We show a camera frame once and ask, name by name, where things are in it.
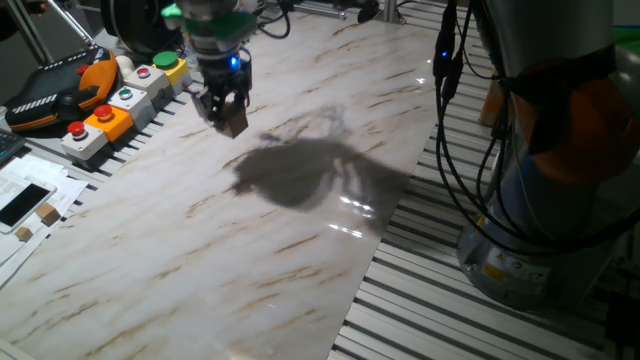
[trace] blue led light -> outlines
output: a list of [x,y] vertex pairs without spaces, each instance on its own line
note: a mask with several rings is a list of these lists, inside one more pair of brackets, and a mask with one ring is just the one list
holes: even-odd
[[232,56],[231,59],[229,59],[229,64],[231,65],[232,69],[236,69],[240,66],[240,60],[238,60],[237,57]]

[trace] green button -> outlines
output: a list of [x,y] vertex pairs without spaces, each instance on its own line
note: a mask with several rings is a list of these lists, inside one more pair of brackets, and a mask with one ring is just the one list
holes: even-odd
[[178,64],[178,56],[173,51],[165,51],[153,57],[153,63],[163,70],[173,68]]
[[120,99],[128,100],[128,99],[131,99],[131,97],[133,96],[133,93],[129,89],[123,89],[123,90],[120,90],[118,95],[120,96]]

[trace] small wooden block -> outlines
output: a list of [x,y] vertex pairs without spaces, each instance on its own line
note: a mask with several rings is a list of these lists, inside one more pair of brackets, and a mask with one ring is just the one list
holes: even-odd
[[53,225],[53,223],[55,223],[56,221],[58,221],[58,219],[60,219],[60,214],[58,214],[58,210],[56,210],[56,208],[54,208],[49,203],[44,203],[42,206],[40,206],[40,208],[36,210],[36,214],[40,216],[40,219],[42,220],[42,222],[47,226]]
[[225,127],[222,131],[218,132],[232,139],[235,139],[244,129],[249,127],[247,111],[244,106],[240,107],[233,103],[227,103],[225,109],[222,111],[222,118],[226,119]]
[[20,241],[27,242],[29,241],[29,239],[31,239],[33,233],[31,232],[31,230],[29,230],[29,228],[23,226],[20,229],[16,230],[16,236]]

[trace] yellow label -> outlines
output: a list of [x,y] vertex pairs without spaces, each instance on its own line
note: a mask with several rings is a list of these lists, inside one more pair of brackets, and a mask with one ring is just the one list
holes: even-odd
[[480,216],[480,218],[478,218],[478,221],[476,221],[476,225],[478,225],[478,227],[482,226],[482,222],[484,221],[484,215]]
[[498,269],[497,267],[489,263],[484,264],[484,267],[482,268],[482,272],[488,277],[498,282],[503,282],[504,279],[507,277],[507,274],[504,271]]

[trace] yellow button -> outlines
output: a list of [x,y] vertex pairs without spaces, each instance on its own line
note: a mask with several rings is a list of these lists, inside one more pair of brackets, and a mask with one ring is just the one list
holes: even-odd
[[167,69],[162,69],[162,70],[169,78],[169,84],[175,85],[178,83],[178,81],[180,81],[180,77],[182,77],[182,75],[189,72],[189,66],[187,65],[187,62],[184,61],[183,59],[178,59],[178,65],[168,70]]

